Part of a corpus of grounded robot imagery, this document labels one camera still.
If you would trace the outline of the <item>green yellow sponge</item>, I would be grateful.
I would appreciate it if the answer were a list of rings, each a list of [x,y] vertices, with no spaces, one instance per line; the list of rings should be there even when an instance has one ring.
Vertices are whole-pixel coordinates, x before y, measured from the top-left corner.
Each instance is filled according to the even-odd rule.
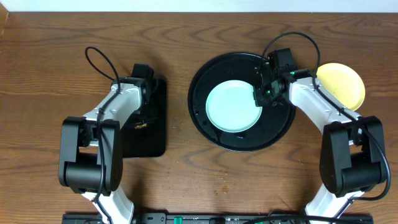
[[[142,128],[146,128],[147,127],[147,123],[144,124],[140,124],[140,125],[135,125],[134,129],[142,129]]]

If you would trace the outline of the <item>light green plate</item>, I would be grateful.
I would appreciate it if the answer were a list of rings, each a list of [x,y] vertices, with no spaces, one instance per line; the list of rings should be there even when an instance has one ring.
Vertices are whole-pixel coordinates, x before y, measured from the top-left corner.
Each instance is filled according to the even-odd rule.
[[[206,99],[205,110],[212,125],[227,133],[251,128],[262,113],[254,101],[254,87],[241,80],[228,80],[215,86]]]

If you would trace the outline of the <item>yellow plate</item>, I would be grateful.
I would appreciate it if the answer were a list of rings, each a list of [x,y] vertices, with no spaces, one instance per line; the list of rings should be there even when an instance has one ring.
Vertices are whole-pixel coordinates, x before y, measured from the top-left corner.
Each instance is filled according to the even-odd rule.
[[[351,111],[363,104],[364,83],[352,68],[341,63],[326,63],[318,68],[317,77],[324,88]]]

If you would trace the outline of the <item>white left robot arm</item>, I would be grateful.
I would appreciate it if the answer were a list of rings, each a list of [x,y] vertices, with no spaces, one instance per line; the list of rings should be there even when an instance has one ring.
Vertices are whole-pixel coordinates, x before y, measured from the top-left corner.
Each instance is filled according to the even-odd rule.
[[[62,123],[58,180],[90,200],[100,223],[132,223],[134,203],[121,179],[125,158],[166,150],[167,84],[125,78],[83,116]]]

